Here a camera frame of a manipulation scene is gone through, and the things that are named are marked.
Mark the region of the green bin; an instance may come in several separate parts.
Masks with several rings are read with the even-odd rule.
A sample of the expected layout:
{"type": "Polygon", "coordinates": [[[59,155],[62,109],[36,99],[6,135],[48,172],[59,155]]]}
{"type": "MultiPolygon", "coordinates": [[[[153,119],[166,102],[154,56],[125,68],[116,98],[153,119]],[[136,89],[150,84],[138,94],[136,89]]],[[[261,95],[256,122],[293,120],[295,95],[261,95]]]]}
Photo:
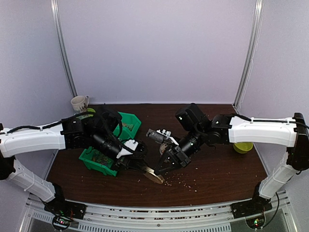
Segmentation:
{"type": "Polygon", "coordinates": [[[81,160],[89,170],[95,170],[104,175],[117,176],[118,171],[113,169],[114,161],[98,150],[95,150],[93,147],[84,149],[79,156],[79,160],[81,160]]]}

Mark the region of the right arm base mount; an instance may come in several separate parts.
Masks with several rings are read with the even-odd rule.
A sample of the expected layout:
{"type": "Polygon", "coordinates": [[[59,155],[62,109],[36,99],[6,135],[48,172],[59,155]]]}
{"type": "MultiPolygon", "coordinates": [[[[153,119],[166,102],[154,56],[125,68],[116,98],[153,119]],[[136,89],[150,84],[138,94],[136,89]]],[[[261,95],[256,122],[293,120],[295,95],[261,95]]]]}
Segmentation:
{"type": "Polygon", "coordinates": [[[255,204],[252,200],[247,200],[243,202],[231,204],[231,211],[234,219],[248,217],[252,215],[261,214],[265,211],[272,209],[271,203],[266,203],[266,205],[255,204]]]}

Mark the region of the green bin compartment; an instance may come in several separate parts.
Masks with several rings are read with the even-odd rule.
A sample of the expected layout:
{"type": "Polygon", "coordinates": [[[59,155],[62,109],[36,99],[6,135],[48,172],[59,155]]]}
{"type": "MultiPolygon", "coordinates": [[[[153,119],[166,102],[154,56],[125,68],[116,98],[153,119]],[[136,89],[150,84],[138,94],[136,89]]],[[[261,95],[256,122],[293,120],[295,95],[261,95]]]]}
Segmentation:
{"type": "Polygon", "coordinates": [[[119,112],[122,119],[122,133],[119,135],[119,125],[113,131],[115,136],[118,136],[120,141],[134,139],[142,122],[135,114],[119,112]]]}

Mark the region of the gold jar lid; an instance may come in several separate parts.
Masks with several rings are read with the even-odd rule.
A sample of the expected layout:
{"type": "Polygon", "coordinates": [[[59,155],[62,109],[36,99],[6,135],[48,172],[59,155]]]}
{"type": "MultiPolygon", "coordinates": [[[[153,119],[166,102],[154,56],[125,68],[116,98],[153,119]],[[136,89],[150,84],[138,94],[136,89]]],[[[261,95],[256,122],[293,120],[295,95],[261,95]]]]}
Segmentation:
{"type": "Polygon", "coordinates": [[[156,175],[154,170],[151,168],[145,169],[144,176],[157,184],[163,184],[165,182],[163,176],[156,175]]]}

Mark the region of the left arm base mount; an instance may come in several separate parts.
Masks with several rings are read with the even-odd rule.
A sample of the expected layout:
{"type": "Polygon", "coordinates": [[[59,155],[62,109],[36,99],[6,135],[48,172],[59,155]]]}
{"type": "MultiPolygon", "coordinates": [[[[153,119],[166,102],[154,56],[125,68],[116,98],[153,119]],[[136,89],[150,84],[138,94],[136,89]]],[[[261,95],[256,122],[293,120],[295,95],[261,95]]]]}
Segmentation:
{"type": "Polygon", "coordinates": [[[83,219],[86,212],[86,205],[65,201],[63,204],[55,205],[51,203],[43,203],[45,211],[55,216],[62,216],[68,219],[83,219]]]}

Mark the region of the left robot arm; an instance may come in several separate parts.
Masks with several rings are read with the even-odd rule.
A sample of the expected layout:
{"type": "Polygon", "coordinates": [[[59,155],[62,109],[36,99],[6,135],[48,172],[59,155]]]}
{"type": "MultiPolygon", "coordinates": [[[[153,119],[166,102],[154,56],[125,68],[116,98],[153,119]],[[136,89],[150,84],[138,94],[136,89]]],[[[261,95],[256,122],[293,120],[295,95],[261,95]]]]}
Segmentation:
{"type": "Polygon", "coordinates": [[[66,214],[70,207],[62,188],[38,177],[15,157],[21,153],[41,150],[71,150],[92,147],[112,159],[117,168],[145,172],[147,153],[143,142],[133,139],[122,143],[113,130],[121,126],[119,113],[87,113],[71,116],[42,126],[20,126],[0,130],[0,178],[12,181],[58,214],[66,214]]]}

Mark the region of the clear plastic jar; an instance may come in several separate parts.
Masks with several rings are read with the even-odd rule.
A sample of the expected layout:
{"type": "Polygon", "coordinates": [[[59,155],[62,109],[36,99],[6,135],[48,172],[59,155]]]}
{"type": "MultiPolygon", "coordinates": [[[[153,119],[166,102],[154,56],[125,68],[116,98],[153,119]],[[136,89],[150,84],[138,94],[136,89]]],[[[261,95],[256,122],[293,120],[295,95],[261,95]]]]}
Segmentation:
{"type": "Polygon", "coordinates": [[[165,152],[166,148],[168,147],[169,145],[166,144],[166,143],[163,143],[160,145],[160,148],[159,148],[159,152],[160,152],[160,155],[163,155],[163,153],[165,152]]]}

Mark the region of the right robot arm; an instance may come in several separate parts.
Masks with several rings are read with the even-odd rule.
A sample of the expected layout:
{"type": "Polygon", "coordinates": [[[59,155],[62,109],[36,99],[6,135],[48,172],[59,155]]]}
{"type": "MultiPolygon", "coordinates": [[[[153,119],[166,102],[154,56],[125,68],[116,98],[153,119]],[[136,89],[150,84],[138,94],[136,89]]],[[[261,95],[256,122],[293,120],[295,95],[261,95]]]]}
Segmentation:
{"type": "Polygon", "coordinates": [[[159,175],[186,167],[190,156],[203,144],[265,143],[286,147],[286,152],[273,173],[257,184],[248,210],[258,213],[275,193],[295,174],[309,168],[309,128],[301,113],[284,119],[260,119],[245,116],[217,115],[209,120],[204,114],[178,114],[177,118],[188,134],[177,140],[168,130],[148,130],[146,136],[167,144],[155,174],[159,175]]]}

